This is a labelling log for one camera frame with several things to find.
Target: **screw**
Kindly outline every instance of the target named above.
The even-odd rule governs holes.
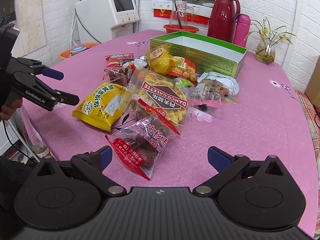
[[[120,194],[124,191],[124,188],[121,186],[111,186],[110,188],[108,188],[108,191],[111,194]]]
[[[211,192],[211,188],[208,186],[199,186],[199,187],[196,187],[196,192],[200,194],[208,194]]]

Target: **human hand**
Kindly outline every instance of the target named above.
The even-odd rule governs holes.
[[[4,120],[9,120],[13,113],[17,111],[17,108],[21,108],[22,99],[14,101],[11,106],[3,105],[0,113],[0,117]]]

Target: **green box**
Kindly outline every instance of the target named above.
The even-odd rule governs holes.
[[[214,71],[236,78],[247,53],[245,48],[196,33],[175,32],[150,39],[151,49],[166,43],[173,56],[194,62],[199,74]]]

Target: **pink tablecloth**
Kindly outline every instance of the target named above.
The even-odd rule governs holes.
[[[62,81],[40,77],[54,89],[77,94],[82,101],[102,83],[105,55],[144,54],[149,45],[127,44],[149,41],[163,34],[145,31],[108,41],[55,65],[63,71]],[[215,145],[231,155],[245,154],[252,160],[264,160],[267,155],[280,157],[307,200],[300,228],[313,236],[317,216],[317,169],[312,140],[293,88],[278,64],[259,63],[248,53],[237,78],[240,84],[237,104],[223,105],[224,117],[213,122],[200,122],[193,116],[185,126],[184,138],[171,141],[147,181],[126,168],[117,155],[103,174],[122,186],[176,187],[196,185],[217,172],[207,162],[207,150]],[[283,83],[292,90],[273,86],[269,81]],[[46,145],[59,160],[86,151],[95,151],[108,144],[105,132],[73,118],[74,106],[55,108],[52,112],[24,100],[23,112],[31,119]]]

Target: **black straw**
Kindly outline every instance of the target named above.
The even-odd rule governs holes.
[[[176,7],[176,13],[177,13],[177,17],[178,17],[178,23],[179,23],[179,27],[180,29],[182,30],[182,24],[181,24],[181,21],[180,21],[180,15],[179,15],[179,12],[178,12],[178,8],[177,8],[177,4],[174,3],[175,7]]]

